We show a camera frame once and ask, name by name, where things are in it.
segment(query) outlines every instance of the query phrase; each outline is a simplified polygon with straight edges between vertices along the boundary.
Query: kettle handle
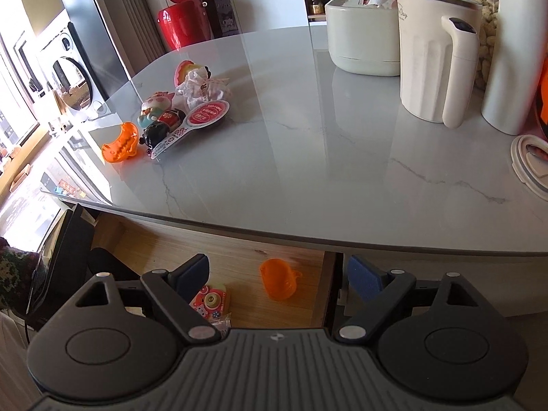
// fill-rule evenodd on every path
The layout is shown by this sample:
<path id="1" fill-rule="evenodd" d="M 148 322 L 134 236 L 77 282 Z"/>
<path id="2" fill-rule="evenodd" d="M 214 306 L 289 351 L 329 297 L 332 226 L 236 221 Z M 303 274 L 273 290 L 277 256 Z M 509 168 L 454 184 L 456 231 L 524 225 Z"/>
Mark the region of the kettle handle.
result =
<path id="1" fill-rule="evenodd" d="M 476 30 L 460 18 L 444 16 L 442 27 L 453 40 L 453 55 L 442 120 L 446 127 L 457 128 L 464 120 L 472 95 L 480 39 Z"/>

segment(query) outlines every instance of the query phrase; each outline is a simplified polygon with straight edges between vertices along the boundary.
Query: round black pad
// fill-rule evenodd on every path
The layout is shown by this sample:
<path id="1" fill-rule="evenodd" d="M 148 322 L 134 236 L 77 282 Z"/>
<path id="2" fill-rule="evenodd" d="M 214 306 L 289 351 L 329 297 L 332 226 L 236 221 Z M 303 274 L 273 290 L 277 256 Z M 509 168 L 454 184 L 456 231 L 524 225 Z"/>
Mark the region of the round black pad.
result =
<path id="1" fill-rule="evenodd" d="M 83 364 L 106 364 L 122 358 L 130 347 L 129 338 L 116 329 L 88 329 L 72 336 L 67 354 Z"/>
<path id="2" fill-rule="evenodd" d="M 489 342 L 483 335 L 462 328 L 438 329 L 424 343 L 430 355 L 454 364 L 477 362 L 489 351 Z"/>
<path id="3" fill-rule="evenodd" d="M 177 354 L 168 329 L 121 303 L 65 304 L 32 340 L 27 366 L 53 396 L 100 402 L 143 393 L 169 372 Z"/>
<path id="4" fill-rule="evenodd" d="M 502 317 L 451 306 L 391 325 L 380 337 L 381 364 L 415 394 L 473 402 L 511 392 L 527 368 L 527 347 Z"/>

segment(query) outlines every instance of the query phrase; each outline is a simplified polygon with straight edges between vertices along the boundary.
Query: doll figurine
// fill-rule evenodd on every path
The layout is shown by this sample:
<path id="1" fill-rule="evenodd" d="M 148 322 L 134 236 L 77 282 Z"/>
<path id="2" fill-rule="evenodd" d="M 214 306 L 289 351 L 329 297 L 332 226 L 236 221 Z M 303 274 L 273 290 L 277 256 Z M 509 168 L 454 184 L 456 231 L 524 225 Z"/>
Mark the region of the doll figurine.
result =
<path id="1" fill-rule="evenodd" d="M 158 120 L 164 111 L 172 108 L 174 96 L 174 92 L 159 91 L 147 98 L 141 105 L 141 114 L 137 117 L 138 125 L 146 128 Z"/>

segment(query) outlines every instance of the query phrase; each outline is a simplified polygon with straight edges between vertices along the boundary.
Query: white kettle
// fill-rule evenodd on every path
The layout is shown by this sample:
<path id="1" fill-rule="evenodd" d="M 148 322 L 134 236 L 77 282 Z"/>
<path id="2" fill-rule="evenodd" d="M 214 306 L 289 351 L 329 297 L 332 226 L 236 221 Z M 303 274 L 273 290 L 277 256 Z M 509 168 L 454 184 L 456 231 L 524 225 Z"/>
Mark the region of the white kettle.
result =
<path id="1" fill-rule="evenodd" d="M 407 111 L 449 128 L 468 108 L 482 6 L 472 0 L 398 0 L 400 96 Z"/>

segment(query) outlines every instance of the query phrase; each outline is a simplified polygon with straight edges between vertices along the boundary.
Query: red label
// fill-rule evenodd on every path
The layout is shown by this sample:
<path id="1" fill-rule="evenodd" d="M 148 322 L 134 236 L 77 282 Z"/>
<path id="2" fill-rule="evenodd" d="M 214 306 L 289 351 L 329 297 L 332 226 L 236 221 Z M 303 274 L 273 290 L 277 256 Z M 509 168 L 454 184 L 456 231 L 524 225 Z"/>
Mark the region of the red label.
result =
<path id="1" fill-rule="evenodd" d="M 202 125 L 215 122 L 226 113 L 227 106 L 223 102 L 208 102 L 196 108 L 188 118 L 191 125 Z"/>
<path id="2" fill-rule="evenodd" d="M 175 130 L 181 124 L 181 119 L 177 113 L 171 109 L 164 111 L 162 115 L 158 117 L 158 120 L 167 124 L 169 126 L 169 131 Z"/>
<path id="3" fill-rule="evenodd" d="M 76 189 L 64 179 L 61 179 L 59 181 L 59 186 L 67 190 L 71 195 L 74 195 L 74 193 L 76 192 Z"/>

